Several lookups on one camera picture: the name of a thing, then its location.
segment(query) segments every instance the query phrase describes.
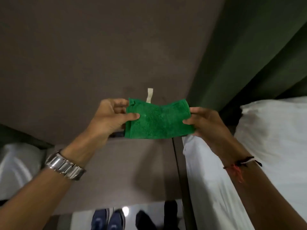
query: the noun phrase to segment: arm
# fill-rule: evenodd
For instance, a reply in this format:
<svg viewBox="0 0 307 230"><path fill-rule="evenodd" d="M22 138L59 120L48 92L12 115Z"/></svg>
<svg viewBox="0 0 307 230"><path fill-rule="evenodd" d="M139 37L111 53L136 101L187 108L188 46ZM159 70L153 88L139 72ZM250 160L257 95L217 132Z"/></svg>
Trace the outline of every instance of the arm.
<svg viewBox="0 0 307 230"><path fill-rule="evenodd" d="M224 166L250 156L249 152L231 135L219 114L200 107L191 107L192 117L184 120L193 124L195 135L201 137L221 159ZM270 180L255 163L240 167L244 182L227 170L255 230L307 229L307 223L282 197Z"/></svg>
<svg viewBox="0 0 307 230"><path fill-rule="evenodd" d="M102 100L87 129L61 154L84 167L95 149L102 147L109 135L139 114L125 114L125 99ZM56 171L45 168L0 209L0 229L42 229L70 188L72 181Z"/></svg>

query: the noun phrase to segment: person's left hand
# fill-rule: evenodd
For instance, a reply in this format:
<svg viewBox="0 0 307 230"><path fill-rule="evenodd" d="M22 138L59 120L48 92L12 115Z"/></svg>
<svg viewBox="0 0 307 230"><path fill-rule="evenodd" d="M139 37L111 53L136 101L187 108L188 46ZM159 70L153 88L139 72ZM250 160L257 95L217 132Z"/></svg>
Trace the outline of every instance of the person's left hand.
<svg viewBox="0 0 307 230"><path fill-rule="evenodd" d="M106 141L110 134L120 129L127 121L137 120L140 114L126 114L129 101L119 99L104 99L100 102L89 126L85 130L90 136Z"/></svg>

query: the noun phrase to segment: light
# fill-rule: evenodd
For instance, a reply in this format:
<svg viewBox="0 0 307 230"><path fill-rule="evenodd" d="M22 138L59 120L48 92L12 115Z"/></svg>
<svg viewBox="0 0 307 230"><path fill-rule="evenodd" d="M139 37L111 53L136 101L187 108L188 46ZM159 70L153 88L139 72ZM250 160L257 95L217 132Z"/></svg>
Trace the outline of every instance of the light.
<svg viewBox="0 0 307 230"><path fill-rule="evenodd" d="M129 215L129 208L128 207L123 207L122 212L124 213L124 216L127 217Z"/></svg>

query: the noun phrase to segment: white fabric tag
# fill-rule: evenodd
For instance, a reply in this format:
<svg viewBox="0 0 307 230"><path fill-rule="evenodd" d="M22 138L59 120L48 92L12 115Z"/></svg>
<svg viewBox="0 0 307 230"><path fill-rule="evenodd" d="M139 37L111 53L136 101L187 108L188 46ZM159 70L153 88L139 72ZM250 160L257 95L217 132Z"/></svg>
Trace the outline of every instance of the white fabric tag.
<svg viewBox="0 0 307 230"><path fill-rule="evenodd" d="M147 96L147 99L146 99L146 102L147 103L150 103L151 102L151 98L153 96L153 88L148 88L148 96Z"/></svg>

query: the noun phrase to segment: metal watch bracelet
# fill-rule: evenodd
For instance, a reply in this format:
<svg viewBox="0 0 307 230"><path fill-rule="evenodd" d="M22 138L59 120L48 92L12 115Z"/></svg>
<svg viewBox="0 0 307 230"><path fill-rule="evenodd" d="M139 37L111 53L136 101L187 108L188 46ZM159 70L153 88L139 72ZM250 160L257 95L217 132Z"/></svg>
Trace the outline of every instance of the metal watch bracelet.
<svg viewBox="0 0 307 230"><path fill-rule="evenodd" d="M54 154L51 154L47 158L45 165L48 166L50 169L53 169L60 174L63 174L64 177L74 181L78 181L81 176L86 172L85 169L75 165L74 163L64 158L60 154L60 150Z"/></svg>

